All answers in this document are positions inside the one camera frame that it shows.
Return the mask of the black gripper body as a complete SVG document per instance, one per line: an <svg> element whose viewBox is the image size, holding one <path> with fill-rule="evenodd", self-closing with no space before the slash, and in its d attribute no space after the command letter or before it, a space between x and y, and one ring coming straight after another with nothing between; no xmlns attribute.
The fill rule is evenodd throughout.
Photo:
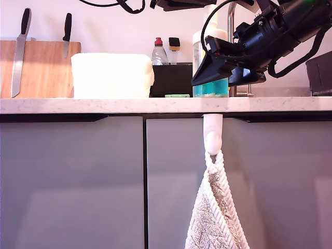
<svg viewBox="0 0 332 249"><path fill-rule="evenodd" d="M277 60L283 54L281 43L285 33L283 7L267 7L252 24L241 23L234 33L237 43L208 35L205 54L232 61L237 67L275 72Z"/></svg>

